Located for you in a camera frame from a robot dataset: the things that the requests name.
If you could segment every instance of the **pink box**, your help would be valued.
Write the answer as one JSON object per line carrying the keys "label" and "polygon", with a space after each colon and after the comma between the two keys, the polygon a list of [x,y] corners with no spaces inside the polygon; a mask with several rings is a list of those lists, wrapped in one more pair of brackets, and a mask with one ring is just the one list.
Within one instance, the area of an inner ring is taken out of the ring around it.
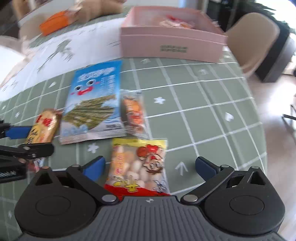
{"label": "pink box", "polygon": [[[171,15],[194,29],[156,26],[157,17]],[[121,26],[124,57],[162,57],[218,62],[227,36],[211,19],[190,8],[133,7]]]}

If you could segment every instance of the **small snack packet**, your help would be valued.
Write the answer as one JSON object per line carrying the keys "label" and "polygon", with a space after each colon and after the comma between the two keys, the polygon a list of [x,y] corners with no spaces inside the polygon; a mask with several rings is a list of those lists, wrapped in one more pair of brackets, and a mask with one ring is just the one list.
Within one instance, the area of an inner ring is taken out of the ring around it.
{"label": "small snack packet", "polygon": [[164,27],[175,27],[175,28],[193,28],[194,22],[185,22],[179,18],[175,18],[171,15],[167,16],[157,16],[152,21],[158,26],[164,26]]}
{"label": "small snack packet", "polygon": [[126,132],[138,138],[148,139],[145,116],[143,113],[144,105],[142,92],[121,90],[121,96],[126,116]]}
{"label": "small snack packet", "polygon": [[[54,133],[56,132],[62,112],[54,109],[44,110],[36,119],[35,124],[32,126],[26,142],[30,143],[44,143],[51,142]],[[45,158],[38,158],[29,161],[28,169],[30,171],[38,172],[43,166]]]}
{"label": "small snack packet", "polygon": [[123,196],[169,196],[165,176],[166,140],[113,139],[109,175],[104,188]]}

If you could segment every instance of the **floor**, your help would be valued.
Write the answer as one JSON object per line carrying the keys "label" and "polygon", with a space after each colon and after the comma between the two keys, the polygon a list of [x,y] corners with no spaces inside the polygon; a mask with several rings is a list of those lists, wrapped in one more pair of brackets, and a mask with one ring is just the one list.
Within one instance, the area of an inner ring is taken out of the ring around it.
{"label": "floor", "polygon": [[296,240],[296,139],[290,121],[290,103],[296,104],[296,77],[282,75],[276,83],[261,83],[256,76],[248,79],[266,134],[268,178],[286,207],[279,233],[288,241]]}

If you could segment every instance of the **cookie package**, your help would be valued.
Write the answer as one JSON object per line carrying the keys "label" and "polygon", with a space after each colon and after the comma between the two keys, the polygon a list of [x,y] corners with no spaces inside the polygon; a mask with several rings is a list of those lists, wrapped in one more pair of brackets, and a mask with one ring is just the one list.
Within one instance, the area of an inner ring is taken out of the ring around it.
{"label": "cookie package", "polygon": [[148,139],[145,125],[144,102],[142,92],[120,90],[123,104],[122,120],[127,134]]}
{"label": "cookie package", "polygon": [[167,140],[113,139],[104,188],[123,196],[169,196],[164,158]]}
{"label": "cookie package", "polygon": [[77,70],[63,112],[61,144],[126,136],[120,117],[121,60]]}
{"label": "cookie package", "polygon": [[[25,143],[44,143],[51,142],[54,134],[59,127],[61,111],[45,109],[36,119],[32,126]],[[38,172],[43,166],[45,158],[29,160],[28,170]]]}

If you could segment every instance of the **green tablecloth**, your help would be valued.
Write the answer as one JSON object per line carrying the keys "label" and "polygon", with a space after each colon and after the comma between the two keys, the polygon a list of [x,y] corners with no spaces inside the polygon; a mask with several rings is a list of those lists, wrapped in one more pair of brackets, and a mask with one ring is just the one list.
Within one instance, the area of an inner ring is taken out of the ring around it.
{"label": "green tablecloth", "polygon": [[[87,24],[124,14],[98,18]],[[51,36],[39,37],[31,46],[80,27],[83,25],[72,25]],[[122,61],[121,88],[143,91],[150,137],[168,139],[165,168],[172,194],[180,197],[203,182],[194,168],[197,156],[241,170],[256,165],[266,172],[262,123],[231,52],[224,51],[218,64],[167,58],[123,58]],[[43,81],[1,102],[0,119],[15,125],[32,125],[36,113],[43,109],[63,108],[74,72]],[[53,140],[55,152],[45,159],[44,165],[63,169],[72,164],[83,165],[98,155],[110,162],[111,139],[62,146],[58,135]],[[16,146],[22,142],[0,139],[0,145]],[[106,167],[100,184],[108,173],[109,165]],[[21,234],[13,211],[32,176],[29,173],[25,180],[1,185],[0,239],[14,240]]]}

